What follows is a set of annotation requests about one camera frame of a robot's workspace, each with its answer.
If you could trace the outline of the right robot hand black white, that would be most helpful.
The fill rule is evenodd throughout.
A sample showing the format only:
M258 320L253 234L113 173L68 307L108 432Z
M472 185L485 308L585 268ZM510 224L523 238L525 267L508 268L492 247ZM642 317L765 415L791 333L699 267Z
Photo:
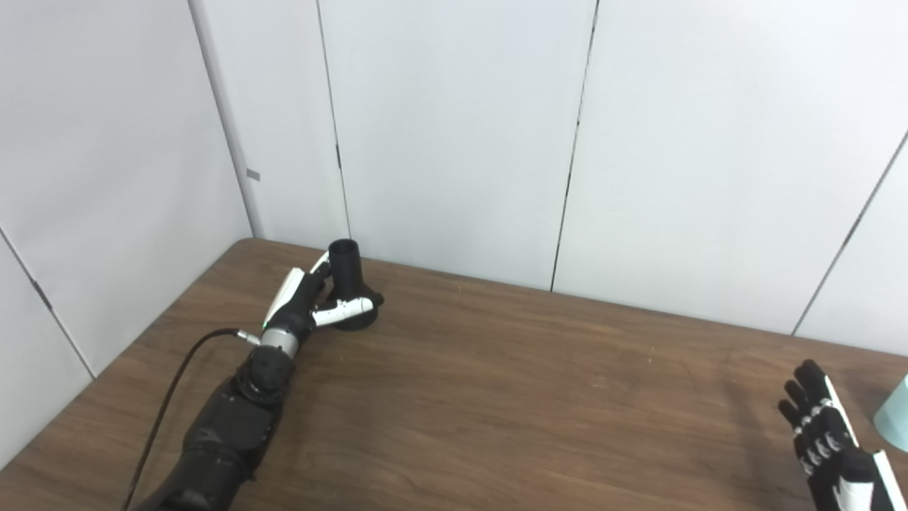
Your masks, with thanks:
M805 359L785 382L777 409L817 510L904 510L906 501L885 451L867 451L854 434L830 376Z

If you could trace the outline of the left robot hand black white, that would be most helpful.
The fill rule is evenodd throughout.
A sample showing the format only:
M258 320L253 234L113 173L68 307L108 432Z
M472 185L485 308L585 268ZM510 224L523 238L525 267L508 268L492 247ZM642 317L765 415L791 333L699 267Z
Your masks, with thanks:
M328 250L308 271L291 268L263 321L302 341L325 326L345 332L367 328L377 319L384 297L366 284L358 252Z

